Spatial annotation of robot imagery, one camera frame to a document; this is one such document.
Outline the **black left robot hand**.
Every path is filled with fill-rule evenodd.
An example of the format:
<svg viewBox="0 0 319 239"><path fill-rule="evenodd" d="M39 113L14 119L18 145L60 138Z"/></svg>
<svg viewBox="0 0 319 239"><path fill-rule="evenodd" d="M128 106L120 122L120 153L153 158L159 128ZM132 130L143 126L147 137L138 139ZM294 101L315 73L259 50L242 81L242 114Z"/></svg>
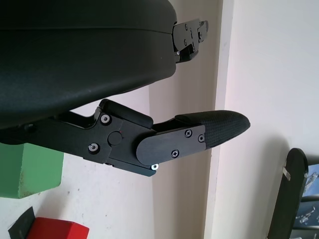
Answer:
<svg viewBox="0 0 319 239"><path fill-rule="evenodd" d="M178 23L167 0L1 1L1 142L153 176L160 163L237 137L250 127L237 112L156 124L109 100L171 77L207 32L207 21Z"/></svg>

